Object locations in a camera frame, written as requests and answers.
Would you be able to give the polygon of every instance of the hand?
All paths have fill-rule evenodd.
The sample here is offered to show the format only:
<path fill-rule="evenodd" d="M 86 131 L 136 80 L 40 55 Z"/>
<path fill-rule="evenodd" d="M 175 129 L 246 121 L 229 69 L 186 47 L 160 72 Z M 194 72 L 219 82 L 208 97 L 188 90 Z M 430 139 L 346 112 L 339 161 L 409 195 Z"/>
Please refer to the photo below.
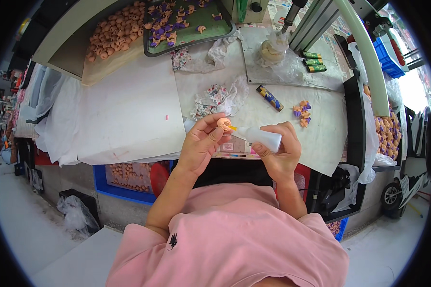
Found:
<path fill-rule="evenodd" d="M 197 177 L 206 169 L 212 154 L 217 148 L 230 140 L 233 130 L 224 132 L 217 127 L 217 120 L 224 118 L 223 112 L 214 113 L 200 119 L 188 132 L 182 146 L 181 156 L 176 168 L 191 172 Z"/>
<path fill-rule="evenodd" d="M 290 122 L 285 122 L 263 126 L 260 129 L 283 136 L 276 154 L 259 142 L 252 145 L 252 149 L 262 158 L 268 175 L 280 185 L 293 182 L 294 170 L 301 154 L 301 145 L 294 127 Z"/>

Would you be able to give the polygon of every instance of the white squeeze bottle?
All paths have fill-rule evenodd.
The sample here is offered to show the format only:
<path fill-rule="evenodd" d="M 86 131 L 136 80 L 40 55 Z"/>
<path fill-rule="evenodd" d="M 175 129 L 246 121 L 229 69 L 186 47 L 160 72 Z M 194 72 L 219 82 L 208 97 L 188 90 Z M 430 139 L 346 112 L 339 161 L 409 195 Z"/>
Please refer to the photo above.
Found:
<path fill-rule="evenodd" d="M 244 136 L 248 142 L 253 143 L 258 141 L 268 147 L 271 152 L 278 152 L 283 137 L 281 134 L 271 133 L 256 127 L 236 128 L 236 131 Z"/>

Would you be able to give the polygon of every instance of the green tray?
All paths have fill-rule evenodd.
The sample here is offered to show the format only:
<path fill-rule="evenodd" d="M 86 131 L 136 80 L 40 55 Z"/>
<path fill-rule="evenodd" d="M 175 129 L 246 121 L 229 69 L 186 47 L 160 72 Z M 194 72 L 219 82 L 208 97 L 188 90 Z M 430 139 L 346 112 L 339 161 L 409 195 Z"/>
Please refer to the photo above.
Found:
<path fill-rule="evenodd" d="M 146 11 L 148 11 L 150 6 L 160 5 L 162 2 L 163 0 L 150 1 L 146 7 Z M 174 24 L 176 22 L 177 10 L 180 6 L 187 10 L 188 5 L 193 5 L 195 6 L 195 12 L 187 15 L 185 18 L 187 23 L 190 23 L 190 26 L 177 30 L 177 41 L 172 47 L 169 47 L 166 41 L 162 41 L 156 47 L 150 47 L 150 43 L 152 42 L 152 40 L 148 39 L 151 36 L 150 30 L 144 29 L 144 53 L 146 56 L 156 57 L 190 45 L 230 37 L 236 32 L 236 27 L 232 18 L 219 0 L 206 2 L 206 4 L 208 4 L 206 8 L 199 7 L 199 1 L 197 0 L 175 0 L 175 2 L 176 6 L 173 7 L 173 10 L 176 11 L 174 11 L 169 18 L 169 24 Z M 218 15 L 219 13 L 222 14 L 222 20 L 214 20 L 212 14 Z M 151 21 L 152 16 L 146 13 L 144 23 L 149 23 Z M 206 30 L 204 30 L 202 34 L 196 31 L 196 27 L 200 25 L 206 27 Z"/>

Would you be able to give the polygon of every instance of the pink t-shirt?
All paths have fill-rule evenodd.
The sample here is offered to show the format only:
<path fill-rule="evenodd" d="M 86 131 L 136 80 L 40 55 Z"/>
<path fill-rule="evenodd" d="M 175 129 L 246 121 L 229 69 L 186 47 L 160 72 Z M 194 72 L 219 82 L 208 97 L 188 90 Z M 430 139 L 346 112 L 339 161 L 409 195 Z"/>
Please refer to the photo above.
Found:
<path fill-rule="evenodd" d="M 321 215 L 279 210 L 271 187 L 219 184 L 191 191 L 165 240 L 129 224 L 106 286 L 252 286 L 288 277 L 301 287 L 343 286 L 349 258 Z"/>

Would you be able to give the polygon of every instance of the scooter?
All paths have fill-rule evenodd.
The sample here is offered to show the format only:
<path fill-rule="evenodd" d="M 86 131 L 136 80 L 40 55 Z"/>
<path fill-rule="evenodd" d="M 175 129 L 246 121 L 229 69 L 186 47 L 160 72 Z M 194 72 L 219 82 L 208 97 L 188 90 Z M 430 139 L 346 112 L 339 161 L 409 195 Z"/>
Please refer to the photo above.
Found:
<path fill-rule="evenodd" d="M 417 191 L 430 184 L 426 164 L 419 163 L 419 161 L 425 161 L 426 144 L 424 135 L 427 115 L 430 112 L 431 110 L 425 110 L 425 112 L 414 115 L 413 119 L 407 123 L 408 136 L 406 137 L 406 143 L 409 145 L 407 158 L 401 162 L 401 169 L 394 171 L 394 182 L 391 182 L 383 189 L 380 198 L 383 213 L 390 218 L 402 217 L 409 200 Z M 418 160 L 409 161 L 408 158 L 418 158 Z M 404 173 L 404 170 L 413 170 L 411 167 L 415 167 L 416 176 L 409 176 Z"/>

